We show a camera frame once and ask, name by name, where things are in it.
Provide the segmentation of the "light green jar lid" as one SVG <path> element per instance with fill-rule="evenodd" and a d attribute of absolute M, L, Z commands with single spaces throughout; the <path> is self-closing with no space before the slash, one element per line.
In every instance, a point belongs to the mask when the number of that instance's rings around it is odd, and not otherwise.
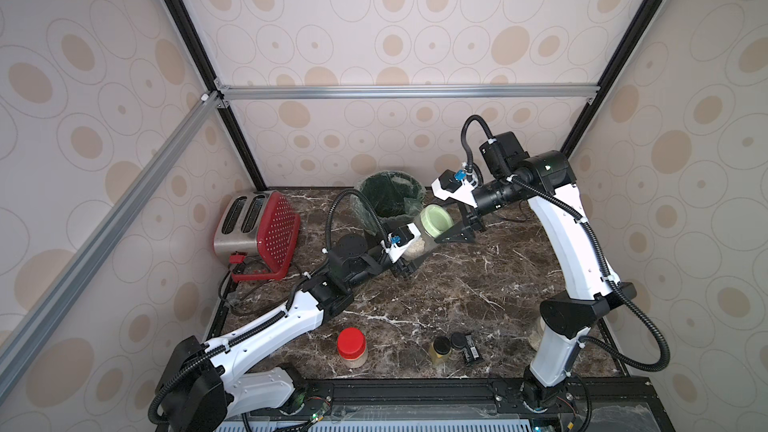
<path fill-rule="evenodd" d="M 441 206 L 427 205 L 419 214 L 423 230 L 432 238 L 437 238 L 447 232 L 454 221 L 451 215 Z"/>

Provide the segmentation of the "clear oatmeal jar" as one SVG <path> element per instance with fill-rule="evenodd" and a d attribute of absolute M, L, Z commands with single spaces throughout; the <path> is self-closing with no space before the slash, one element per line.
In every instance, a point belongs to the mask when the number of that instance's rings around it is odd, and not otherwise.
<path fill-rule="evenodd" d="M 434 238 L 427 232 L 423 232 L 418 239 L 414 239 L 408 244 L 402 258 L 408 261 L 414 261 L 432 252 L 437 246 L 438 244 L 435 242 Z"/>

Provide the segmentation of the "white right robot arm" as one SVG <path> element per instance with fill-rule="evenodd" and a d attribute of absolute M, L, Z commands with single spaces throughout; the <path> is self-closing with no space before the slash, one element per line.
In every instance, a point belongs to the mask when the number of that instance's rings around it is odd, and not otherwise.
<path fill-rule="evenodd" d="M 478 123 L 486 135 L 479 151 L 493 179 L 476 174 L 467 141 L 467 126 Z M 432 184 L 434 196 L 457 204 L 460 223 L 437 237 L 437 242 L 470 242 L 484 230 L 484 216 L 527 201 L 543 225 L 561 267 L 565 291 L 543 301 L 545 323 L 538 351 L 525 369 L 521 393 L 532 409 L 545 407 L 564 387 L 582 348 L 593 343 L 619 362 L 645 372 L 659 372 L 670 363 L 668 341 L 657 325 L 634 303 L 635 286 L 622 281 L 611 268 L 584 212 L 570 163 L 559 151 L 530 156 L 512 132 L 494 135 L 484 118 L 474 114 L 460 132 L 467 160 L 456 172 L 446 171 Z M 593 325 L 611 310 L 626 307 L 657 343 L 659 357 L 644 363 L 590 336 Z"/>

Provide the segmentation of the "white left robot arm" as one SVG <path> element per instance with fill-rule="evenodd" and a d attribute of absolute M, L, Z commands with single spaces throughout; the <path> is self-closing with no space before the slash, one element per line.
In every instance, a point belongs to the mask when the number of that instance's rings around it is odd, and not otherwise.
<path fill-rule="evenodd" d="M 233 332 L 179 343 L 148 407 L 149 421 L 167 431 L 214 431 L 230 417 L 284 407 L 301 389 L 298 378 L 281 367 L 252 368 L 338 316 L 356 287 L 392 269 L 410 270 L 426 250 L 421 218 L 394 230 L 381 227 L 379 234 L 375 244 L 355 234 L 327 243 L 324 261 L 285 302 Z"/>

